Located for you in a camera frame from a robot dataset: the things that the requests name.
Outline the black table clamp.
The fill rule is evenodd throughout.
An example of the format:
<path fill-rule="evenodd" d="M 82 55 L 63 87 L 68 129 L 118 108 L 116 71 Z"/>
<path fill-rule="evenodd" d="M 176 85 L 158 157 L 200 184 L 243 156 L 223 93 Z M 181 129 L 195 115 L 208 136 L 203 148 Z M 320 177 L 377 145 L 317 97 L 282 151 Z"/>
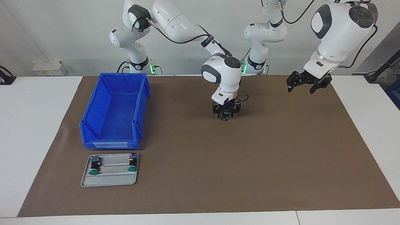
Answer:
<path fill-rule="evenodd" d="M 0 65 L 0 85 L 11 85 L 16 78 L 7 68 Z"/>

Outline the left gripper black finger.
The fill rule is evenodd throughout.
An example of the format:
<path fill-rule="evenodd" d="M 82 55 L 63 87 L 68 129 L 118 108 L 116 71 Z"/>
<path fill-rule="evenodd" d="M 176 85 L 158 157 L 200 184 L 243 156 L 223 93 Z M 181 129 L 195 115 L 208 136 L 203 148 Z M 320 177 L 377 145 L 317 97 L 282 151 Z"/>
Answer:
<path fill-rule="evenodd" d="M 325 81 L 315 81 L 313 86 L 310 88 L 309 92 L 310 94 L 315 93 L 315 91 L 317 91 L 318 89 L 323 89 L 325 88 Z"/>
<path fill-rule="evenodd" d="M 293 71 L 289 77 L 286 79 L 286 84 L 287 84 L 287 90 L 288 92 L 292 92 L 292 90 L 294 89 L 294 87 L 303 85 L 303 74 L 299 73 L 297 71 Z"/>

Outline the black stand pole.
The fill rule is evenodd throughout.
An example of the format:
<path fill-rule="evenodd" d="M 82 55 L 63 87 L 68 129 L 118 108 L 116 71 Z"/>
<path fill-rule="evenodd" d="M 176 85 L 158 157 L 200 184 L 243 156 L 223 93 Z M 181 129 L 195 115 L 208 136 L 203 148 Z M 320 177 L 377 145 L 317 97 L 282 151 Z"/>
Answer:
<path fill-rule="evenodd" d="M 400 49 L 387 60 L 378 70 L 364 74 L 364 78 L 369 83 L 375 83 L 377 78 L 388 68 L 400 63 Z"/>

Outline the grey metal tray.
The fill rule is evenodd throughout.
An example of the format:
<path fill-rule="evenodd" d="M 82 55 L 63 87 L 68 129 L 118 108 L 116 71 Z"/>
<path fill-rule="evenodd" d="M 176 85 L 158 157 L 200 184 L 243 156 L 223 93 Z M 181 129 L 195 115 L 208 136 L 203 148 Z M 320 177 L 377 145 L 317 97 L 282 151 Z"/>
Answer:
<path fill-rule="evenodd" d="M 89 175 L 90 158 L 99 156 L 102 165 L 97 175 Z M 139 153 L 90 155 L 81 179 L 82 188 L 133 185 L 138 176 Z"/>

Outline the green push button white block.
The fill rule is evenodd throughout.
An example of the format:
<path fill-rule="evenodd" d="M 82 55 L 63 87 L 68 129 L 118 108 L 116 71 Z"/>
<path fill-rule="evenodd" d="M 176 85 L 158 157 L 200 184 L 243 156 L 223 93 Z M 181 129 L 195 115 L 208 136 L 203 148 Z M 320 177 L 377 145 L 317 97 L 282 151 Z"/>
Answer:
<path fill-rule="evenodd" d="M 94 156 L 90 158 L 90 169 L 88 171 L 89 175 L 97 175 L 99 168 L 102 165 L 102 159 L 99 156 Z"/>

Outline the brown table mat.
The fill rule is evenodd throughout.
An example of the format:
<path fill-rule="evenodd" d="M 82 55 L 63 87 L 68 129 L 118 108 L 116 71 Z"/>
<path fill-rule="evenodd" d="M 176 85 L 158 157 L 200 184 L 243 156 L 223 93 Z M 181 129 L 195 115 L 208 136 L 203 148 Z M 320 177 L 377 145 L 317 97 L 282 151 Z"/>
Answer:
<path fill-rule="evenodd" d="M 215 213 L 400 208 L 332 85 L 288 93 L 285 76 L 242 78 L 249 95 L 223 122 L 202 77 L 149 77 L 134 185 L 81 187 L 94 154 L 79 124 L 97 77 L 82 78 L 18 213 Z"/>

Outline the blue plastic storage bin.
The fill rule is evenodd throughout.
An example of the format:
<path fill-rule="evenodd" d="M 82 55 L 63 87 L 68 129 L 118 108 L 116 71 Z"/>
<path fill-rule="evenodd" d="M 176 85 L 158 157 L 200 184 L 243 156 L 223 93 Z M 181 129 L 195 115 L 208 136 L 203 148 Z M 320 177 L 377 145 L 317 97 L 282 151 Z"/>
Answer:
<path fill-rule="evenodd" d="M 144 73 L 101 73 L 79 124 L 87 149 L 139 149 L 150 86 Z"/>

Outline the blue crate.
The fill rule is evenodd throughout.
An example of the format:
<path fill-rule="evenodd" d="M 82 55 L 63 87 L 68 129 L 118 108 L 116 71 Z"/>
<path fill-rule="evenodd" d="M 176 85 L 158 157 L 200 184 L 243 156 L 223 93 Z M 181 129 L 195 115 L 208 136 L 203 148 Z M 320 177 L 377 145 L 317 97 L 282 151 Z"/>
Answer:
<path fill-rule="evenodd" d="M 400 78 L 386 88 L 385 93 L 400 111 Z"/>

